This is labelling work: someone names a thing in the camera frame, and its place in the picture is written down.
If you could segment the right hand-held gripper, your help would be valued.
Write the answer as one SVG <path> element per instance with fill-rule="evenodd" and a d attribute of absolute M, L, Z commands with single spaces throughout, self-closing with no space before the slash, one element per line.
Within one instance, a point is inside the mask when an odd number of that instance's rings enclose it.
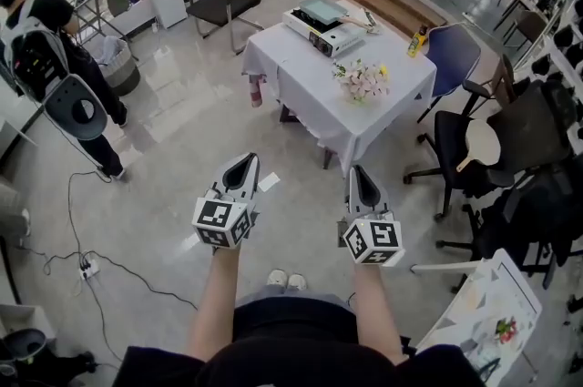
<path fill-rule="evenodd" d="M 386 211 L 339 221 L 338 247 L 346 248 L 355 264 L 394 267 L 405 254 L 401 223 L 388 210 L 386 190 L 360 165 L 348 174 L 348 209 Z"/>

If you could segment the white portable gas stove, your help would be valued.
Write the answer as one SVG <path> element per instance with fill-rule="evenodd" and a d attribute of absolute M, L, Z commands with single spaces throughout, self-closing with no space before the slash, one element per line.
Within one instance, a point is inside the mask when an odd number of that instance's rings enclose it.
<path fill-rule="evenodd" d="M 336 57 L 356 46 L 366 34 L 364 28 L 351 23 L 335 21 L 323 25 L 300 8 L 284 12 L 282 22 L 327 57 Z"/>

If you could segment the pale green square pan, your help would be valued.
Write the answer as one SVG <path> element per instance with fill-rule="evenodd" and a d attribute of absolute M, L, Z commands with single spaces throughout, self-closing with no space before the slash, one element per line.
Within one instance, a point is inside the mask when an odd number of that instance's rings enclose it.
<path fill-rule="evenodd" d="M 357 25 L 367 32 L 376 30 L 375 25 L 348 16 L 348 11 L 332 0 L 302 0 L 299 3 L 299 8 L 310 18 L 318 21 L 322 25 L 346 23 Z"/>

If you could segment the person's left forearm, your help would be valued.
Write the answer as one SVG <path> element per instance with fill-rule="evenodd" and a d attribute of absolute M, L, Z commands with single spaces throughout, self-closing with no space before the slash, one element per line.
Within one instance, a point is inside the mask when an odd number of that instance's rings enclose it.
<path fill-rule="evenodd" d="M 218 249 L 212 256 L 198 312 L 189 331 L 186 354 L 208 362 L 231 344 L 240 249 Z"/>

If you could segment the white paper sheet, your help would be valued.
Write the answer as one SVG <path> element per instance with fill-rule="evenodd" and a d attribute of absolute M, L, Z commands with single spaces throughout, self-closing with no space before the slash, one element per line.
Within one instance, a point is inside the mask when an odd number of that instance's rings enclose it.
<path fill-rule="evenodd" d="M 280 180 L 281 179 L 275 172 L 271 172 L 258 183 L 258 187 L 263 193 L 265 193 L 279 183 Z"/>

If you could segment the pink flower bouquet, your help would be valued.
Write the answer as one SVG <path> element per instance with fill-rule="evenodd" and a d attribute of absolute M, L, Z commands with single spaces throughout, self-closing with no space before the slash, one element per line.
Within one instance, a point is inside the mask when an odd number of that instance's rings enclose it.
<path fill-rule="evenodd" d="M 332 77 L 350 102 L 364 104 L 390 92 L 389 72 L 384 64 L 366 64 L 359 58 L 349 63 L 333 61 L 332 65 Z"/>

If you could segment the white tablecloth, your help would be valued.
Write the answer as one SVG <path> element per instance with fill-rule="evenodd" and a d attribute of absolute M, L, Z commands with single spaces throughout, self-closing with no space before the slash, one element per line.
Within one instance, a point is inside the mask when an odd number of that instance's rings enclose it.
<path fill-rule="evenodd" d="M 242 54 L 242 73 L 261 76 L 276 99 L 285 105 L 331 150 L 343 171 L 359 160 L 374 140 L 410 108 L 420 96 L 428 102 L 433 94 L 436 66 L 427 57 L 407 54 L 408 42 L 384 27 L 379 35 L 367 35 L 346 53 L 329 58 L 308 40 L 284 24 L 274 25 L 248 40 Z M 333 66 L 348 66 L 360 59 L 384 65 L 388 91 L 366 102 L 348 100 L 333 77 Z"/>

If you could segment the cream round hand fan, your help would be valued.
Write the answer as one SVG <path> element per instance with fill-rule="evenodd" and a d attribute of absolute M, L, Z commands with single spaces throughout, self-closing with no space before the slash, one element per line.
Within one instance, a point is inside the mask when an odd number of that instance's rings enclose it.
<path fill-rule="evenodd" d="M 496 132 L 484 120 L 472 119 L 465 132 L 466 157 L 456 166 L 463 171 L 472 161 L 483 166 L 493 166 L 501 154 L 501 145 Z"/>

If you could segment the white framed glass table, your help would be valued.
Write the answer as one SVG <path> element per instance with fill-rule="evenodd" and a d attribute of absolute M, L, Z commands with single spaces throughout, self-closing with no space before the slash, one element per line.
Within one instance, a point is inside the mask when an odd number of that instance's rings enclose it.
<path fill-rule="evenodd" d="M 467 279 L 442 316 L 416 346 L 462 351 L 486 387 L 498 387 L 523 354 L 542 306 L 507 252 L 452 264 L 415 264 L 411 271 L 463 273 Z"/>

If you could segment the white power strip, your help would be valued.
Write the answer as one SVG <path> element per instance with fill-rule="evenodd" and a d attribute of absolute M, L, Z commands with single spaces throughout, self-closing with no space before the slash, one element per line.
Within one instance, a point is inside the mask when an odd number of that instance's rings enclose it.
<path fill-rule="evenodd" d="M 97 260 L 90 257 L 89 253 L 81 256 L 79 263 L 79 274 L 81 280 L 89 280 L 100 272 Z"/>

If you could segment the person's black shirt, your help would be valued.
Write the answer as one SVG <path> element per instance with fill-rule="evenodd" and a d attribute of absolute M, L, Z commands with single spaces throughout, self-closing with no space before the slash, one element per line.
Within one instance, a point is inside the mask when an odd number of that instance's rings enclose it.
<path fill-rule="evenodd" d="M 460 348 L 393 365 L 357 341 L 356 317 L 331 303 L 268 298 L 235 310 L 233 341 L 208 362 L 130 346 L 112 387 L 485 387 Z"/>

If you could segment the grey oval shell device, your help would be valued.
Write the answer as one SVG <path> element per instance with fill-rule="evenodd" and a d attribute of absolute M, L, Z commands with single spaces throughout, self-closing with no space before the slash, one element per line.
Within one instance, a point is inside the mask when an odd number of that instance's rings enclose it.
<path fill-rule="evenodd" d="M 107 112 L 92 89 L 77 75 L 67 75 L 43 99 L 46 114 L 77 140 L 100 137 Z"/>

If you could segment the brown wooden chair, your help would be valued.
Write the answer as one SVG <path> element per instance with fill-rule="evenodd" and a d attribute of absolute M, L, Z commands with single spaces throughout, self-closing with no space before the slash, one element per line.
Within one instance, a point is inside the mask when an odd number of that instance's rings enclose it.
<path fill-rule="evenodd" d="M 506 54 L 502 54 L 492 79 L 488 82 L 491 97 L 505 107 L 517 98 L 514 90 L 514 69 Z"/>

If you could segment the white shelf rack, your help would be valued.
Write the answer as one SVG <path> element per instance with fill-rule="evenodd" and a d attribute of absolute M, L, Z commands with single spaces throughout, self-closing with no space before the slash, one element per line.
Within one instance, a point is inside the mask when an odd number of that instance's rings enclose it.
<path fill-rule="evenodd" d="M 583 103 L 583 0 L 574 1 L 558 22 L 557 31 L 543 34 L 515 77 L 534 81 L 554 76 Z"/>

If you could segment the rows of black devices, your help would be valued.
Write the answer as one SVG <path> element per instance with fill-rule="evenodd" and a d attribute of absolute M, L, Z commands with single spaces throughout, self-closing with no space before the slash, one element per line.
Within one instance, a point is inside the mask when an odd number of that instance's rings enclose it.
<path fill-rule="evenodd" d="M 531 71 L 537 76 L 571 72 L 583 81 L 583 38 L 572 25 L 545 40 L 542 56 L 533 61 Z"/>

